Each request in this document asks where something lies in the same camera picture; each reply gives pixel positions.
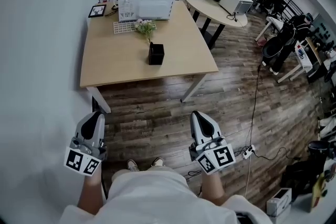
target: black stand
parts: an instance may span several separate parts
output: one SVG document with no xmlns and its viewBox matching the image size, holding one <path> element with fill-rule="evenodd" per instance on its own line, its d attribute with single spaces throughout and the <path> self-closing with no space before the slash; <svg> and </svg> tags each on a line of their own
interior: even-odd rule
<svg viewBox="0 0 336 224">
<path fill-rule="evenodd" d="M 193 19 L 196 22 L 199 16 L 199 12 L 195 10 L 194 15 L 193 15 Z M 225 25 L 220 24 L 219 27 L 217 28 L 216 32 L 214 35 L 211 35 L 206 29 L 208 28 L 209 24 L 211 22 L 211 19 L 207 18 L 203 27 L 199 28 L 199 30 L 201 31 L 201 34 L 206 42 L 206 44 L 208 45 L 209 50 L 212 50 L 215 47 L 215 42 L 217 40 L 217 38 L 219 37 L 219 35 L 221 34 L 221 32 L 223 31 Z"/>
</svg>

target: foot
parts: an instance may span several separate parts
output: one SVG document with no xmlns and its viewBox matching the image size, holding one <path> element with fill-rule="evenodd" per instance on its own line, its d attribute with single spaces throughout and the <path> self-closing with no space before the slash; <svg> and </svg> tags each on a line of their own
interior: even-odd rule
<svg viewBox="0 0 336 224">
<path fill-rule="evenodd" d="M 269 71 L 270 71 L 271 73 L 273 73 L 274 75 L 276 75 L 276 76 L 279 74 L 279 72 L 275 72 L 275 71 L 273 71 L 272 67 L 269 68 Z"/>
<path fill-rule="evenodd" d="M 163 165 L 163 158 L 156 158 L 153 163 L 152 163 L 152 166 L 164 166 Z"/>
<path fill-rule="evenodd" d="M 132 171 L 132 172 L 138 172 L 139 171 L 139 168 L 138 168 L 136 162 L 132 159 L 129 159 L 127 161 L 127 169 L 129 171 Z"/>
</svg>

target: power strip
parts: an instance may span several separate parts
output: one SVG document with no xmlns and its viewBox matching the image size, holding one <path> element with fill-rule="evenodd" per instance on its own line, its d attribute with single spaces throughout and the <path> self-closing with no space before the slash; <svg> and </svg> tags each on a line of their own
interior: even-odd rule
<svg viewBox="0 0 336 224">
<path fill-rule="evenodd" d="M 256 151 L 256 148 L 253 145 L 251 145 L 250 147 L 248 147 L 247 151 L 244 152 L 243 154 L 244 159 L 247 159 L 249 156 L 251 156 L 253 151 Z"/>
</svg>

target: black cube container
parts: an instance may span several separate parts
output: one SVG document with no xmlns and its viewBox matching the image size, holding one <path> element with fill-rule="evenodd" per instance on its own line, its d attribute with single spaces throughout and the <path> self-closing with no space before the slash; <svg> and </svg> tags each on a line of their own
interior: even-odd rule
<svg viewBox="0 0 336 224">
<path fill-rule="evenodd" d="M 163 44 L 151 44 L 149 45 L 149 64 L 150 65 L 162 65 L 164 57 Z"/>
</svg>

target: wooden floor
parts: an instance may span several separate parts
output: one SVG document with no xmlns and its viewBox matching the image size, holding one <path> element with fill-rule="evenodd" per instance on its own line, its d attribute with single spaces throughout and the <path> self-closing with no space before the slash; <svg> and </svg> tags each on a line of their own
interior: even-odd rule
<svg viewBox="0 0 336 224">
<path fill-rule="evenodd" d="M 200 16 L 197 24 L 201 27 L 204 21 Z M 217 26 L 211 23 L 208 31 L 213 34 Z M 108 187 L 113 173 L 125 168 L 130 158 L 141 169 L 149 168 L 151 162 L 161 156 L 166 166 L 183 176 L 191 170 L 199 170 L 188 152 L 192 143 L 189 117 L 194 110 L 216 120 L 234 149 L 249 144 L 257 69 L 261 62 L 261 50 L 254 39 L 264 26 L 265 15 L 252 10 L 244 28 L 225 27 L 212 50 L 219 73 L 207 76 L 186 103 L 181 103 L 180 98 L 192 84 L 192 76 L 99 88 L 111 107 L 111 113 L 106 115 L 108 160 L 103 164 Z M 320 110 L 317 91 L 308 85 L 305 75 L 293 82 L 276 82 L 296 65 L 291 56 L 278 77 L 264 67 L 260 70 L 251 134 L 258 155 L 273 158 L 280 147 L 286 147 L 290 156 L 299 156 L 305 152 L 307 143 L 317 137 Z M 278 190 L 281 173 L 290 163 L 284 152 L 274 161 L 253 156 L 246 197 L 264 208 L 266 200 Z M 248 161 L 238 156 L 235 165 L 221 172 L 227 193 L 243 195 L 247 175 Z M 199 191 L 200 179 L 196 176 L 188 182 L 195 193 Z"/>
</svg>

